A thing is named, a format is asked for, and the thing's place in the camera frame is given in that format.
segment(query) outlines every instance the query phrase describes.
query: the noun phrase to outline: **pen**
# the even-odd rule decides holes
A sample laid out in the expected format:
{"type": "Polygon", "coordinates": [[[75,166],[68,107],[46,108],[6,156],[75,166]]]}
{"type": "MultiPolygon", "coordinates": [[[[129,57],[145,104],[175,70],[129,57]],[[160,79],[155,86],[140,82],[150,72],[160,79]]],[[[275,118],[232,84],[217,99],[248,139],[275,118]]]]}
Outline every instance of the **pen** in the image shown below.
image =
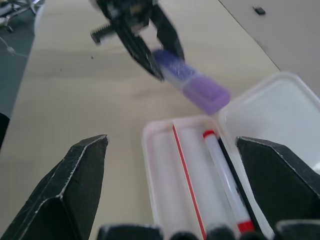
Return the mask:
{"type": "Polygon", "coordinates": [[[216,133],[210,129],[203,133],[203,138],[217,170],[221,184],[237,222],[239,231],[241,233],[255,231],[255,227],[250,219],[247,208],[239,194],[235,179],[218,143],[216,133]]]}

